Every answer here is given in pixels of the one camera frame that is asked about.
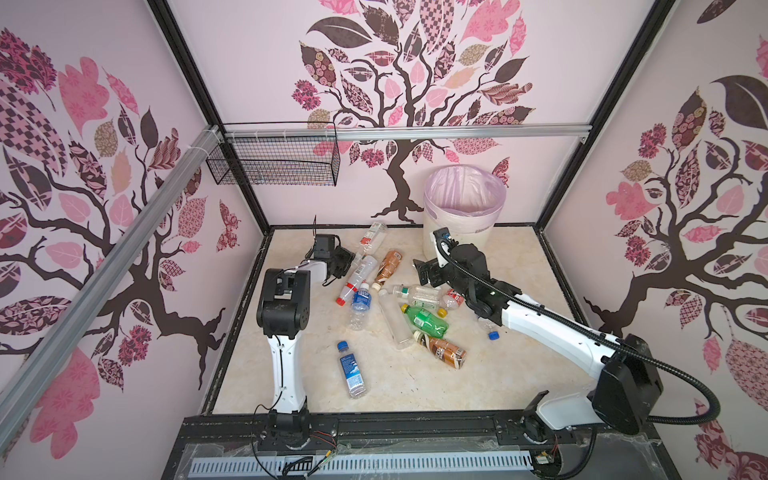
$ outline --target wire basket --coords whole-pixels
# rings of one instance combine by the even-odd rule
[[[301,128],[225,135],[224,143],[207,158],[217,184],[336,186],[341,158],[332,122],[252,124],[294,124]]]

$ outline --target plastic bottle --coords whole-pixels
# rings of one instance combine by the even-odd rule
[[[400,264],[400,260],[402,260],[402,253],[399,251],[390,250],[386,253],[384,260],[382,260],[381,265],[379,265],[379,272],[376,274],[376,281],[374,281],[373,285],[371,285],[373,291],[378,292],[381,290],[384,282],[392,276],[395,270],[397,270],[397,266]]]
[[[464,303],[464,297],[453,288],[445,292],[440,299],[440,306],[446,310],[456,310],[462,303]]]
[[[346,389],[349,396],[358,399],[363,396],[366,390],[366,384],[362,381],[360,367],[357,365],[355,354],[349,351],[349,345],[346,341],[339,342],[336,346],[341,353],[339,361],[341,362],[341,372],[346,380]]]
[[[413,345],[413,337],[409,321],[402,314],[400,305],[395,301],[395,296],[386,289],[379,290],[379,308],[382,310],[389,333],[395,341],[395,348],[402,350]]]
[[[399,298],[405,299],[409,305],[420,306],[428,310],[437,310],[437,316],[445,318],[448,312],[438,308],[440,304],[440,290],[431,286],[415,285],[395,285],[392,293]]]
[[[371,257],[370,255],[363,257],[363,259],[360,260],[360,265],[358,265],[357,268],[355,268],[354,271],[349,274],[349,277],[346,279],[346,284],[341,287],[341,293],[339,294],[339,298],[336,299],[336,303],[338,303],[340,306],[346,305],[346,303],[352,299],[353,295],[357,291],[357,287],[366,281],[368,275],[370,275],[375,268],[375,258]]]
[[[478,317],[478,323],[480,327],[488,334],[488,338],[491,340],[498,340],[498,325],[493,323],[489,319]]]
[[[371,309],[371,294],[368,292],[368,283],[361,283],[352,300],[352,315],[349,318],[351,330],[362,330],[366,323],[366,315]]]
[[[362,236],[360,242],[357,244],[357,251],[355,252],[355,259],[352,261],[352,269],[354,270],[359,265],[360,260],[365,255],[373,255],[379,249],[381,244],[386,238],[388,228],[384,223],[373,222],[371,227]]]
[[[435,358],[442,360],[455,369],[460,369],[464,364],[464,356],[467,351],[447,340],[433,339],[424,332],[414,332],[413,339],[421,346],[432,352]]]
[[[445,331],[448,329],[447,322],[432,315],[426,308],[419,308],[408,304],[405,304],[400,308],[411,320],[411,323],[416,325],[427,335],[436,339],[441,339],[442,336],[445,335]]]

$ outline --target trash can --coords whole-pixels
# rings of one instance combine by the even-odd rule
[[[507,198],[502,181],[470,165],[437,170],[424,185],[423,250],[435,258],[432,232],[443,227],[459,243],[473,243],[482,250]]]

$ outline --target beige marble tabletop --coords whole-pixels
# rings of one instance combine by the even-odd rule
[[[353,245],[365,232],[319,231],[338,234],[344,246]],[[277,230],[263,271],[297,265],[312,244],[312,230]],[[422,229],[390,229],[374,256],[381,260],[392,248],[403,254],[403,261],[387,284],[391,287],[397,283],[418,283],[412,260],[426,260],[422,253]],[[483,253],[494,278],[511,283],[554,311],[571,316],[533,229],[495,227]],[[310,321],[300,344],[304,388],[311,412],[521,409],[541,390],[567,389],[592,381],[572,362],[521,333],[502,327],[501,338],[491,341],[466,305],[451,311],[446,319],[450,327],[445,339],[468,351],[460,370],[444,364],[421,346],[398,351],[377,305],[372,306],[366,329],[353,332],[346,328],[350,308],[336,304],[341,286],[341,280],[337,280],[328,287],[312,288],[311,292]],[[260,293],[261,279],[214,413],[252,413],[259,403],[273,403],[272,360],[266,337],[256,322]],[[341,340],[349,343],[360,365],[369,390],[362,398],[351,399],[347,395],[336,349]]]

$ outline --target wall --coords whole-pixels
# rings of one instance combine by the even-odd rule
[[[173,7],[224,121],[303,127],[309,117],[338,127],[410,127],[588,123],[651,4],[235,0]],[[474,164],[507,181],[499,221],[532,222],[575,141],[347,142],[336,187],[255,190],[271,223],[312,223],[315,214],[318,223],[376,216],[421,223],[426,178],[452,162]]]
[[[145,3],[15,2],[0,38],[0,385],[205,123]],[[260,233],[203,167],[86,332],[2,478],[159,478]]]
[[[720,398],[657,426],[682,477],[768,478],[768,4],[709,4],[680,3],[547,234],[595,326]],[[705,410],[663,381],[654,414]]]

